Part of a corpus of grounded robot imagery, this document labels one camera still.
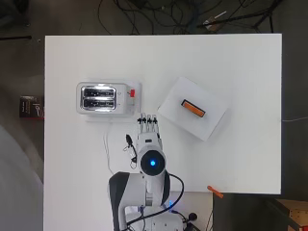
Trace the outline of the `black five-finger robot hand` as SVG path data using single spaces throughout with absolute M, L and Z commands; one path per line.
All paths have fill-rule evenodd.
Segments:
M 155 115 L 142 113 L 138 118 L 137 146 L 138 148 L 142 148 L 150 144 L 162 146 L 158 119 Z

